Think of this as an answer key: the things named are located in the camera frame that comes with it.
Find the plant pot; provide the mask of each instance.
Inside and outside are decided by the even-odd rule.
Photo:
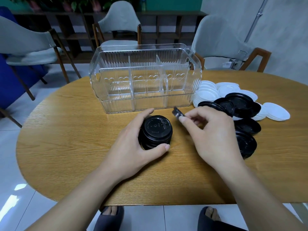
[[[93,12],[101,12],[102,7],[100,6],[100,3],[98,0],[92,0],[91,1],[92,7],[93,7]]]
[[[29,3],[29,6],[31,7],[31,9],[33,10],[33,12],[40,12],[40,11],[42,11],[40,6],[35,1],[29,0],[28,3]]]
[[[68,1],[64,1],[62,5],[63,5],[63,9],[65,10],[65,12],[73,12],[71,4]]]

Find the green wall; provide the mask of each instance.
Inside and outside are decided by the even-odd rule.
[[[10,0],[0,0],[0,6],[6,6],[14,11],[32,11],[26,2],[12,3]]]
[[[146,0],[147,10],[200,11],[202,0]]]

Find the stack of black lids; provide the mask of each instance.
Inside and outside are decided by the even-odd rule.
[[[229,93],[214,102],[202,101],[198,106],[209,106],[218,111],[225,112],[230,117],[242,118],[234,121],[238,146],[244,159],[250,157],[257,148],[257,142],[252,135],[261,131],[258,122],[251,119],[256,116],[261,106],[252,98],[242,93]]]
[[[149,150],[161,143],[170,144],[171,137],[170,121],[164,116],[155,115],[144,119],[138,139],[144,150]]]

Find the transparent storage box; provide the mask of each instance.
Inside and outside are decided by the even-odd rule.
[[[106,113],[189,106],[201,76],[199,59],[184,44],[101,46],[90,63]]]

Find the oval table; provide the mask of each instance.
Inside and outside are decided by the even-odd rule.
[[[283,122],[259,122],[258,147],[245,162],[282,202],[308,202],[308,86],[248,71],[204,71],[203,80],[236,82],[256,93],[259,103],[273,102],[290,112]],[[173,126],[169,152],[118,185],[106,205],[235,203],[171,111],[154,111]],[[33,110],[20,131],[16,154],[22,175],[35,190],[59,201],[101,163],[136,114],[105,114],[88,77],[65,85]]]

